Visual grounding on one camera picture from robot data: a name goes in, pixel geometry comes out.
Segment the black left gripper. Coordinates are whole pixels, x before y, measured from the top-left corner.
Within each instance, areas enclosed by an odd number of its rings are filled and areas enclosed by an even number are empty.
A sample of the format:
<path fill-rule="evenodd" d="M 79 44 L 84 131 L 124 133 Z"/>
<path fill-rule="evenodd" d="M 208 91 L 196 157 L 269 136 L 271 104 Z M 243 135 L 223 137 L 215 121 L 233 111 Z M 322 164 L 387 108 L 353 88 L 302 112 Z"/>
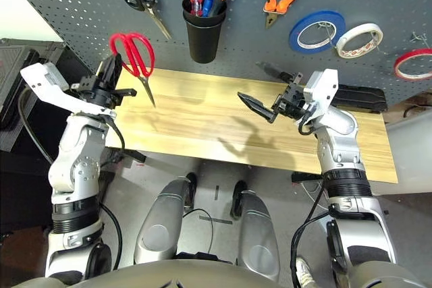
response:
<path fill-rule="evenodd" d="M 116 108 L 122 104 L 124 97 L 137 95 L 133 88 L 116 89 L 121 72 L 122 56 L 119 53 L 108 56 L 101 62 L 97 76 L 82 77 L 79 83 L 72 84 L 72 91 L 87 103 Z"/>

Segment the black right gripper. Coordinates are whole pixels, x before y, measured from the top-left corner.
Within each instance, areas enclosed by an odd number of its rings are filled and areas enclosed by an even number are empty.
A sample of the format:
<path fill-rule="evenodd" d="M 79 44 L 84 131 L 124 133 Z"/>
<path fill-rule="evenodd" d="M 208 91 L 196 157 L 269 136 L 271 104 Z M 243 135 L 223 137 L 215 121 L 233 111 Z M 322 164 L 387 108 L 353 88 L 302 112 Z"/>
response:
<path fill-rule="evenodd" d="M 288 83 L 283 94 L 279 94 L 272 105 L 272 110 L 266 108 L 264 104 L 252 96 L 238 92 L 240 100 L 254 113 L 263 117 L 268 123 L 273 123 L 278 115 L 289 117 L 290 119 L 302 119 L 306 114 L 304 108 L 306 101 L 303 94 L 303 87 L 299 86 L 302 74 L 291 74 L 282 68 L 265 61 L 255 63 L 267 75 L 272 78 L 280 79 Z"/>

